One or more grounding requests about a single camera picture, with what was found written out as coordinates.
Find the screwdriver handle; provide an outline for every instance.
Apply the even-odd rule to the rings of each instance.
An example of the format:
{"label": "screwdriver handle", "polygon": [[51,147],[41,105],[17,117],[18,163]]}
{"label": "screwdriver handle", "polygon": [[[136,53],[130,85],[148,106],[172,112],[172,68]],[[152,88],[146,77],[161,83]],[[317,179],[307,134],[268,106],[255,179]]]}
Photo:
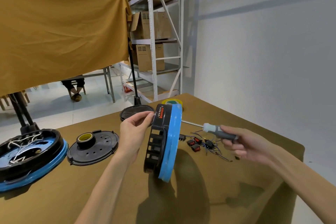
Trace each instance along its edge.
{"label": "screwdriver handle", "polygon": [[229,134],[221,130],[219,126],[216,125],[211,125],[209,123],[204,123],[203,125],[203,130],[207,133],[212,133],[214,134],[217,138],[224,138],[228,139],[231,142],[233,142],[235,139],[238,139],[237,135],[234,134]]}

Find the mustard yellow curtain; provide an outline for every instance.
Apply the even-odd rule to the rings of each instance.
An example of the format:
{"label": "mustard yellow curtain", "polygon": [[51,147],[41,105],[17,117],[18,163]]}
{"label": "mustard yellow curtain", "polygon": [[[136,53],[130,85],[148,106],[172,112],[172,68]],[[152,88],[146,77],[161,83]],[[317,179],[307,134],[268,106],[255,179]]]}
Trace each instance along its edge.
{"label": "mustard yellow curtain", "polygon": [[127,0],[0,0],[0,96],[128,57]]}

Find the screwdriver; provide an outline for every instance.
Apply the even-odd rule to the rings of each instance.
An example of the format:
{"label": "screwdriver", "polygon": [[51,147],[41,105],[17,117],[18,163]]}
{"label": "screwdriver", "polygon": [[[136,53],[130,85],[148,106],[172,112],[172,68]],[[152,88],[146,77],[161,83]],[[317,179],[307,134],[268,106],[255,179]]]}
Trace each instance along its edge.
{"label": "screwdriver", "polygon": [[225,133],[224,131],[222,131],[221,128],[220,128],[220,126],[211,125],[209,123],[204,123],[203,126],[202,126],[202,125],[195,124],[195,123],[192,123],[192,122],[188,122],[188,121],[185,121],[185,120],[182,120],[182,122],[190,124],[190,125],[194,125],[194,126],[197,126],[197,127],[200,127],[200,128],[203,128],[204,132],[212,133],[217,138],[228,139],[231,142],[233,142],[235,139],[238,139],[237,135]]}

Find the brown tabletop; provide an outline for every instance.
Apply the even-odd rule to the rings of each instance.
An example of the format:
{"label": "brown tabletop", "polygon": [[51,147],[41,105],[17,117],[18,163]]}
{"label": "brown tabletop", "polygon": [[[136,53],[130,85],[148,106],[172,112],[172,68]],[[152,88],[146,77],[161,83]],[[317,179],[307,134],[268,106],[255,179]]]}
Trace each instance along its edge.
{"label": "brown tabletop", "polygon": [[[176,98],[183,102],[184,120],[247,128],[303,160],[304,147],[290,139],[189,94]],[[150,105],[155,108],[159,102]],[[72,145],[81,133],[101,129],[119,134],[119,126],[119,113],[113,113],[58,130]],[[197,130],[188,124],[181,126],[185,135]],[[170,183],[145,174],[149,132],[125,175],[113,223],[291,223],[296,197],[292,190],[268,167],[235,160],[222,146],[222,154],[233,162],[206,155],[205,149],[193,152],[186,142],[180,142]],[[0,223],[74,223],[111,158],[84,167],[71,166],[65,159],[28,190],[0,194]]]}

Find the brown shoe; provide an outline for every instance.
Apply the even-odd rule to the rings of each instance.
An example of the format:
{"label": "brown shoe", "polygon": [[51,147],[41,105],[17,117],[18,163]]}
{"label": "brown shoe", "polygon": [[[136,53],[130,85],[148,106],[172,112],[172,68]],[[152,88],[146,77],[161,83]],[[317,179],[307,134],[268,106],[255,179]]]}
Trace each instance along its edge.
{"label": "brown shoe", "polygon": [[75,102],[79,102],[82,100],[82,96],[80,94],[76,95]]}

